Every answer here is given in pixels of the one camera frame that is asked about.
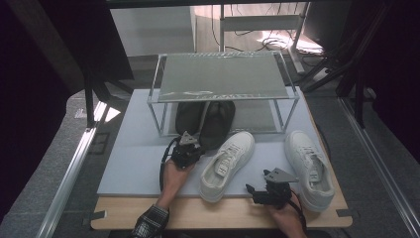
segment wrist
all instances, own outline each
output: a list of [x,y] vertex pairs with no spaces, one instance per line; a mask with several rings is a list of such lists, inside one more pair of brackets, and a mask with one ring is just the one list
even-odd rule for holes
[[176,194],[177,190],[164,188],[157,199],[156,206],[168,210],[172,202],[175,200]]
[[289,230],[289,231],[285,232],[285,235],[288,238],[306,238],[306,234],[303,232],[302,229]]

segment wooden surface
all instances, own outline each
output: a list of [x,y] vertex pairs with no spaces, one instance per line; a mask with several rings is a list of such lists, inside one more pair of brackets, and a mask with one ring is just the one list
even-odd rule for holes
[[[328,155],[321,138],[319,140],[324,154]],[[353,223],[351,216],[338,216],[337,210],[348,209],[348,206],[331,164],[329,169],[336,194],[329,208],[323,212],[312,212],[304,209],[308,228],[348,227]],[[105,211],[105,217],[92,220],[91,227],[98,230],[133,229],[137,218],[149,209],[156,200],[156,198],[143,197],[101,196],[98,198],[94,212]],[[251,198],[222,198],[217,203],[209,203],[201,198],[184,197],[176,199],[171,206],[170,218],[166,226],[166,229],[227,228],[264,229],[276,228],[276,225],[263,206],[254,204]]]

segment black shoe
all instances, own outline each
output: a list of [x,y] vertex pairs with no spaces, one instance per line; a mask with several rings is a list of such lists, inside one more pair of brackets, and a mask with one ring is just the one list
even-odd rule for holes
[[233,101],[210,102],[198,143],[204,150],[214,150],[225,142],[235,116]]
[[205,102],[179,102],[175,118],[175,130],[179,135],[188,132],[194,135],[198,132]]

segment white sneaker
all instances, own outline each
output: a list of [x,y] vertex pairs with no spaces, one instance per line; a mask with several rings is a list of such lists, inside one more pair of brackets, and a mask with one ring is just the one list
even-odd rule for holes
[[219,201],[235,173],[251,158],[254,137],[249,132],[239,132],[229,138],[219,149],[201,174],[200,195],[209,202]]
[[299,177],[303,205],[316,212],[327,209],[335,193],[328,160],[318,153],[313,141],[302,131],[291,132],[284,149]]

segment white wall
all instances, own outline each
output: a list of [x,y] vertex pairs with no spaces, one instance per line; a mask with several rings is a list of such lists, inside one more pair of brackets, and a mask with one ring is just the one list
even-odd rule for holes
[[128,57],[194,52],[191,7],[112,9],[111,14]]

